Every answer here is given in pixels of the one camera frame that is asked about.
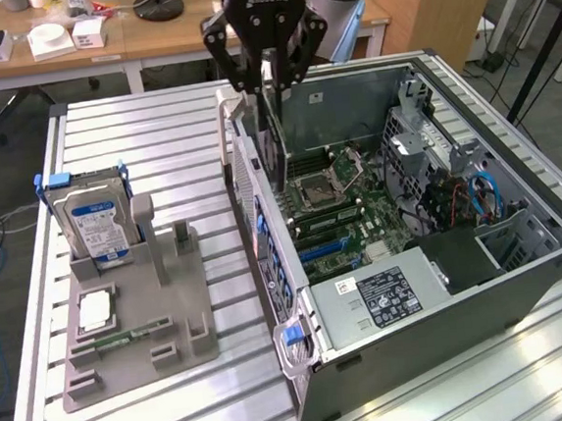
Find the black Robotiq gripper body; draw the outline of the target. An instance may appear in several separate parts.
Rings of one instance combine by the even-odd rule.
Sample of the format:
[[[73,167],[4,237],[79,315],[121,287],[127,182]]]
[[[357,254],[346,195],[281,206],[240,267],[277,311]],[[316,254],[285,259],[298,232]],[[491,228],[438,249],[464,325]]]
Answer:
[[[223,0],[226,21],[249,53],[273,49],[291,37],[305,0]]]

